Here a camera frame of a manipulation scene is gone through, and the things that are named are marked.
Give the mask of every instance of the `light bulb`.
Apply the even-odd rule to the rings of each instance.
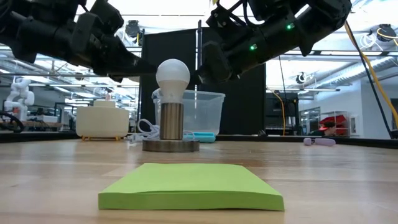
[[[162,92],[162,103],[182,103],[190,80],[188,67],[180,60],[168,59],[157,68],[156,81]]]

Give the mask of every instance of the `round metal base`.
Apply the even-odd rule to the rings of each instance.
[[[199,141],[143,140],[142,150],[147,152],[195,152],[199,151]]]

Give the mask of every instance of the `plastic bin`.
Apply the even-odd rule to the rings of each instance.
[[[155,90],[152,99],[155,104],[155,118],[158,125],[160,124],[161,98],[160,89]],[[184,130],[218,134],[224,98],[225,94],[222,93],[185,90],[182,100],[184,104]]]

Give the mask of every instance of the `sticky note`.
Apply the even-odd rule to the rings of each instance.
[[[284,210],[282,195],[243,166],[144,164],[98,194],[99,209]]]

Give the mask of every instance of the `humanoid robot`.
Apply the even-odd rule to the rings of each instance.
[[[32,106],[35,102],[35,95],[29,91],[30,80],[26,78],[18,78],[15,83],[11,84],[11,92],[4,102],[4,109],[10,111],[13,108],[18,109],[16,114],[20,121],[26,121],[27,106]]]

